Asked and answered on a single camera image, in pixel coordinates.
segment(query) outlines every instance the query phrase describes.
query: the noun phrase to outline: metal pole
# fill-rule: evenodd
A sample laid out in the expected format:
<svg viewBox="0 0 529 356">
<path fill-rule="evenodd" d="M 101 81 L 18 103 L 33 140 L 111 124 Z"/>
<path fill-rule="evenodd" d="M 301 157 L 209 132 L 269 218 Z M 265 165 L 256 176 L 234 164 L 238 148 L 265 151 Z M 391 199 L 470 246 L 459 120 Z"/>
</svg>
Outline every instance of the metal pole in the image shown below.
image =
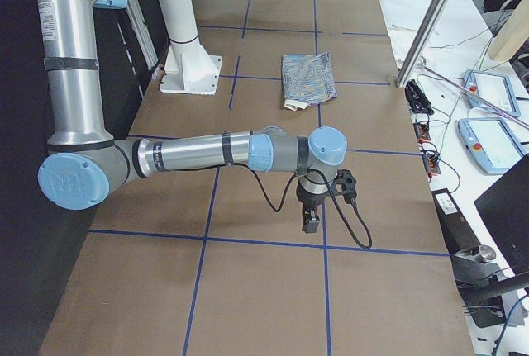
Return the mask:
<svg viewBox="0 0 529 356">
<path fill-rule="evenodd" d="M 524 129 L 528 130 L 529 131 L 529 124 L 527 124 L 526 122 L 524 121 L 520 121 L 518 118 L 515 118 L 514 116 L 512 116 L 511 114 L 509 114 L 508 112 L 505 112 L 504 110 L 502 110 L 501 108 L 499 107 L 496 107 L 495 105 L 493 105 L 491 102 L 488 102 L 487 100 L 481 98 L 480 96 L 478 96 L 477 94 L 475 93 L 472 93 L 470 92 L 469 90 L 463 88 L 462 86 L 458 85 L 457 83 L 455 83 L 454 81 L 452 81 L 451 79 L 448 79 L 446 77 L 443 77 L 441 74 L 437 73 L 436 71 L 434 71 L 433 69 L 430 69 L 428 68 L 427 66 L 424 66 L 424 69 L 432 74 L 434 74 L 435 76 L 443 79 L 444 81 L 448 82 L 450 85 L 452 85 L 453 87 L 455 88 L 458 88 L 462 93 L 464 93 L 466 96 L 470 97 L 470 98 L 473 98 L 474 100 L 477 100 L 478 102 L 480 102 L 481 104 L 483 104 L 484 106 L 490 108 L 491 110 L 493 110 L 494 112 L 496 112 L 498 115 L 500 116 L 503 116 L 505 119 L 508 119 L 510 121 L 513 121 L 514 123 L 516 123 L 517 125 L 523 127 Z"/>
<path fill-rule="evenodd" d="M 506 292 L 514 292 L 529 286 L 529 272 L 521 273 L 501 282 L 494 282 L 485 287 L 464 288 L 460 293 L 467 304 L 478 305 L 481 301 L 501 296 Z"/>
<path fill-rule="evenodd" d="M 397 86 L 399 88 L 403 88 L 404 85 L 406 85 L 407 80 L 410 78 L 410 74 L 413 71 L 413 66 L 424 50 L 426 43 L 430 39 L 430 34 L 436 26 L 436 23 L 439 20 L 439 17 L 441 16 L 447 2 L 448 0 L 431 0 L 427 14 L 424 16 L 424 19 L 422 19 L 421 26 L 417 31 L 415 40 L 413 40 L 412 47 L 407 53 L 401 70 L 398 72 Z"/>
</svg>

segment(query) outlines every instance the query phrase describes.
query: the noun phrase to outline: white table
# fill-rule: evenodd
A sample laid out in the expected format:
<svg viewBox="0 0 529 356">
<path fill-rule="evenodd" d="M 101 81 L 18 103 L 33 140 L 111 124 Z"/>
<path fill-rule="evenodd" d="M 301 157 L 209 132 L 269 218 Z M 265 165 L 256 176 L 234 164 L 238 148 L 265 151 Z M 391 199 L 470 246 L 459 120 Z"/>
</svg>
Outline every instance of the white table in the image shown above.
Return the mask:
<svg viewBox="0 0 529 356">
<path fill-rule="evenodd" d="M 420 26 L 430 1 L 431 0 L 380 1 L 386 26 L 388 27 L 389 34 L 392 36 L 393 52 L 397 61 L 405 57 L 411 44 L 412 36 Z M 451 46 L 443 49 L 433 48 L 435 46 L 458 44 L 461 41 L 474 36 L 476 36 L 474 39 L 468 40 L 458 46 Z M 431 35 L 429 41 L 430 48 L 424 52 L 427 57 L 427 65 L 446 77 L 462 78 L 465 70 L 472 69 L 474 66 L 476 66 L 476 68 L 479 67 L 479 64 L 476 65 L 476 63 L 478 62 L 484 47 L 488 44 L 491 38 L 492 35 L 488 31 L 487 26 L 479 15 L 472 0 L 450 0 Z M 486 70 L 497 64 L 499 64 L 499 62 L 491 61 L 486 55 L 481 64 L 481 69 Z M 501 64 L 492 69 L 491 72 L 507 75 L 512 82 L 515 94 L 519 97 L 527 97 L 525 88 L 522 86 L 522 83 L 517 78 L 517 75 L 514 73 L 514 70 L 509 63 Z M 415 78 L 418 74 L 429 73 L 425 70 L 418 70 L 414 73 L 413 77 Z M 435 145 L 441 147 L 442 135 L 446 130 L 441 158 L 451 164 L 461 176 L 461 185 L 452 196 L 481 243 L 494 247 L 498 252 L 498 247 L 494 243 L 476 211 L 474 200 L 493 184 L 499 176 L 483 175 L 465 150 L 465 147 L 457 134 L 456 128 L 457 119 L 466 117 L 485 117 L 492 116 L 492 114 L 479 108 L 470 109 L 470 105 L 467 103 L 464 96 L 462 96 L 457 105 L 455 105 L 459 91 L 444 81 L 421 76 L 419 77 L 419 82 L 423 86 L 423 90 L 431 101 L 433 107 L 450 113 L 455 106 L 452 121 L 448 126 L 443 125 L 440 122 L 431 123 L 431 140 Z M 529 102 L 520 101 L 519 105 L 522 111 L 520 119 L 528 122 Z M 421 119 L 426 119 L 426 116 L 420 116 L 419 120 Z M 447 120 L 446 116 L 439 112 L 436 112 L 431 119 L 441 121 Z M 520 141 L 529 140 L 529 131 L 525 131 L 520 126 L 511 122 L 508 124 Z M 457 177 L 455 174 L 441 163 L 441 175 L 435 176 L 430 185 L 431 190 L 437 190 L 444 187 L 453 190 L 456 184 Z M 500 268 L 506 268 L 508 266 L 504 257 L 500 253 L 498 253 L 495 262 Z M 512 275 L 510 270 L 504 272 L 507 276 Z M 529 302 L 527 302 L 527 299 L 524 301 L 524 306 L 526 309 L 529 309 Z M 498 337 L 500 330 L 502 329 L 501 325 L 489 327 L 487 329 L 480 329 L 474 324 L 470 316 L 467 316 L 466 319 L 475 352 L 477 354 L 490 354 L 493 348 L 493 341 Z M 486 339 L 487 341 L 478 341 L 478 338 Z M 529 354 L 529 319 L 526 319 L 525 326 L 508 327 L 503 337 L 498 356 L 507 356 L 509 350 Z"/>
</svg>

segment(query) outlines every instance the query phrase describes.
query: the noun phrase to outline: white metal base plate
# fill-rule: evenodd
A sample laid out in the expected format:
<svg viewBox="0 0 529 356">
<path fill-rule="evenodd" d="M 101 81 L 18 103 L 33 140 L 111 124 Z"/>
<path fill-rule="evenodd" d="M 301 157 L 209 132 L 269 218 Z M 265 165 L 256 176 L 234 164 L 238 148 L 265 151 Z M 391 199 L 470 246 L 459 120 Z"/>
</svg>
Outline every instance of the white metal base plate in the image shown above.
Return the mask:
<svg viewBox="0 0 529 356">
<path fill-rule="evenodd" d="M 222 67 L 222 57 L 212 55 L 209 57 L 217 67 L 218 73 L 220 73 Z M 192 83 L 191 88 L 186 89 L 183 86 L 182 73 L 168 71 L 162 78 L 160 91 L 164 93 L 205 94 L 212 96 L 217 91 L 218 77 L 218 74 L 209 74 L 200 81 Z"/>
</svg>

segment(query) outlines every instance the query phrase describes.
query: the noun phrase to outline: black monitor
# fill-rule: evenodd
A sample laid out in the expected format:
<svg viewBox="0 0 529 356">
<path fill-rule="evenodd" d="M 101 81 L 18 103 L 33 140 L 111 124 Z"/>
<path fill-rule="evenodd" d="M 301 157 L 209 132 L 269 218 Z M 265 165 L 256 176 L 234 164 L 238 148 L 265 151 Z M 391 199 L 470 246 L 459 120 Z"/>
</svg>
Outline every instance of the black monitor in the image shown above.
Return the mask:
<svg viewBox="0 0 529 356">
<path fill-rule="evenodd" d="M 529 155 L 485 191 L 475 205 L 513 272 L 526 273 L 529 270 Z"/>
</svg>

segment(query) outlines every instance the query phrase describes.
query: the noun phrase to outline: ur logo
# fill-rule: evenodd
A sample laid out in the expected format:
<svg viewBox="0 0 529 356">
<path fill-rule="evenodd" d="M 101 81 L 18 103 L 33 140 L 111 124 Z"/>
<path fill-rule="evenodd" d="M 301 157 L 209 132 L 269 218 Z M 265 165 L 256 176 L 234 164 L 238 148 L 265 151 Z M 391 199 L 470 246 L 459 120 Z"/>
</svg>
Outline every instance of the ur logo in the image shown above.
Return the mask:
<svg viewBox="0 0 529 356">
<path fill-rule="evenodd" d="M 79 174 L 73 170 L 57 170 L 50 173 L 51 187 L 57 197 L 81 197 L 83 184 Z"/>
</svg>

